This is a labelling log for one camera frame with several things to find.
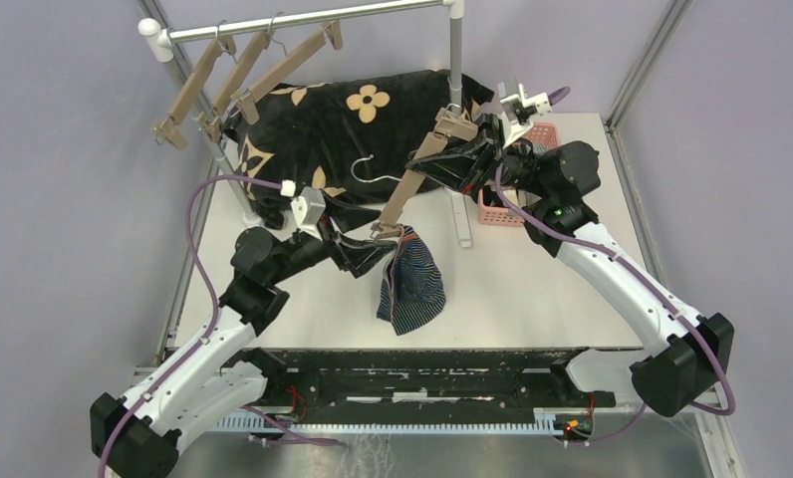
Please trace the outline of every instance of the black blanket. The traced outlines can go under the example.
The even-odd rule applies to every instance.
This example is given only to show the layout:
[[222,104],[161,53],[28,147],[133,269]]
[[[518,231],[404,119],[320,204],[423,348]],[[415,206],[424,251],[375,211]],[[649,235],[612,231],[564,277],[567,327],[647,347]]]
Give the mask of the black blanket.
[[[468,118],[493,99],[491,90],[467,76],[462,91]],[[385,202],[396,182],[358,182],[350,165],[372,154],[372,160],[356,168],[359,177],[402,176],[408,155],[448,103],[447,71],[308,87],[282,85],[258,102],[256,124],[232,112],[224,133],[238,142],[239,174],[275,182],[292,179],[352,204]],[[434,187],[426,181],[420,191]],[[267,227],[283,226],[287,198],[252,185],[247,194]]]

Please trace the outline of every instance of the wire hanger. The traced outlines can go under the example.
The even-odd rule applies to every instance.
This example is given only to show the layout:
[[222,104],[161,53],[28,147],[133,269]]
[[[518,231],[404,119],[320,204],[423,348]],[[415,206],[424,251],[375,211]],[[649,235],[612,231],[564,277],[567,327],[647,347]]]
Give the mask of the wire hanger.
[[277,41],[277,40],[273,39],[273,33],[274,33],[274,31],[273,31],[273,21],[276,20],[276,17],[278,17],[280,15],[284,15],[284,14],[285,14],[285,12],[276,12],[276,15],[274,15],[273,18],[270,19],[270,22],[268,22],[268,24],[267,24],[267,40],[268,40],[267,46],[270,47],[271,43],[277,43],[277,44],[281,45],[282,46],[282,52],[287,57],[288,56],[288,49],[285,47],[285,44],[280,42],[280,41]]
[[353,161],[353,164],[350,165],[350,174],[353,176],[353,178],[356,181],[363,182],[365,184],[369,184],[371,182],[381,181],[383,179],[390,179],[390,180],[396,181],[396,182],[400,182],[401,181],[401,179],[398,178],[398,177],[393,177],[393,176],[388,176],[388,175],[379,176],[379,177],[376,177],[374,179],[361,179],[360,177],[358,177],[356,175],[356,164],[358,164],[360,162],[364,162],[364,161],[370,161],[371,159],[373,159],[373,155],[372,154],[370,156],[368,156],[368,157],[360,157],[359,159],[356,159],[355,161]]
[[217,25],[215,25],[215,27],[214,27],[214,39],[220,45],[220,50],[223,53],[225,53],[225,54],[229,55],[230,57],[232,57],[232,61],[237,64],[238,63],[238,59],[235,58],[235,54],[232,53],[231,50],[227,50],[226,46],[225,46],[225,43],[221,42],[220,38],[219,38],[220,37],[220,26],[223,25],[224,23],[226,23],[226,20],[221,20],[221,21],[219,21],[217,23]]

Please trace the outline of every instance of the blue striped fabric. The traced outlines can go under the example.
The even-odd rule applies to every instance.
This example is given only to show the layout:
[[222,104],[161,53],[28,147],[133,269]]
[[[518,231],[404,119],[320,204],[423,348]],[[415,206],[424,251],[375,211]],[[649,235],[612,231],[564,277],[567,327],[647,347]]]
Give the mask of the blue striped fabric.
[[376,317],[394,326],[398,336],[431,322],[446,304],[440,270],[431,252],[410,226],[385,265]]

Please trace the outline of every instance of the beige flower print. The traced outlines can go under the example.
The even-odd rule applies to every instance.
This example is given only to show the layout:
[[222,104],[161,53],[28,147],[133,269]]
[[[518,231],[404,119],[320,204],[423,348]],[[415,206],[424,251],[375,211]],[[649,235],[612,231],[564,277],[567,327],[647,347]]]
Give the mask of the beige flower print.
[[[246,176],[256,177],[256,174],[267,164],[267,161],[270,160],[273,156],[275,156],[273,152],[263,151],[258,147],[254,146],[252,142],[250,142],[250,136],[244,136],[244,147],[241,148],[241,154],[238,157],[239,162],[241,163],[241,172],[244,173]],[[254,157],[259,157],[261,160],[252,168],[248,169],[247,165],[250,159]],[[252,184],[247,185],[247,197],[252,200],[256,200],[256,196],[253,194],[252,191]]]
[[309,85],[308,87],[289,87],[289,88],[282,88],[279,90],[274,90],[270,92],[271,95],[288,95],[291,94],[291,103],[294,106],[298,105],[306,94],[309,92],[310,88],[320,88],[321,86],[325,85],[325,83],[318,83],[317,85]]
[[344,189],[343,187],[326,187],[326,173],[323,172],[323,167],[321,166],[318,166],[317,170],[315,170],[315,173],[312,176],[312,187],[315,189],[323,189],[323,192],[329,194],[332,197],[347,192],[347,189]]
[[377,92],[376,86],[364,85],[357,95],[347,97],[347,107],[359,112],[359,120],[371,122],[376,118],[376,108],[383,108],[391,101],[391,95]]

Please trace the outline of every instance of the metal floor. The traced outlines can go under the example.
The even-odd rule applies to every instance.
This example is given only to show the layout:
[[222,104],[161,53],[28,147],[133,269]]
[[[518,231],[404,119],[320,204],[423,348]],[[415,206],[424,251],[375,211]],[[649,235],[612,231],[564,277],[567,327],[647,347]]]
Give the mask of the metal floor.
[[[596,436],[627,416],[597,416]],[[264,449],[246,435],[206,433],[179,459],[171,478],[701,478],[712,476],[692,414],[647,415],[623,438],[588,448],[549,437],[435,435],[332,436],[346,446]]]

